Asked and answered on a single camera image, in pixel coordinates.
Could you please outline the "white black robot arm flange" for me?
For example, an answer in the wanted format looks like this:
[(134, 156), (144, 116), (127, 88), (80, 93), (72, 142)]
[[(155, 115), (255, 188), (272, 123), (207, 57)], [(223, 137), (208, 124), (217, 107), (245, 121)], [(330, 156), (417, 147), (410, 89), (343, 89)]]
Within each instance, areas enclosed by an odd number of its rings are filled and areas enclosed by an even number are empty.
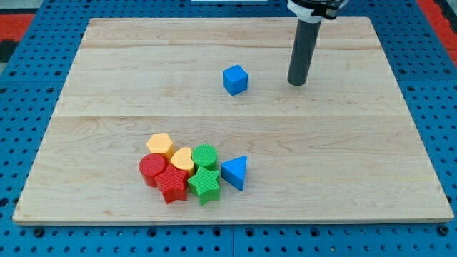
[(300, 21), (315, 24), (323, 19), (333, 20), (349, 0), (288, 0), (287, 8)]

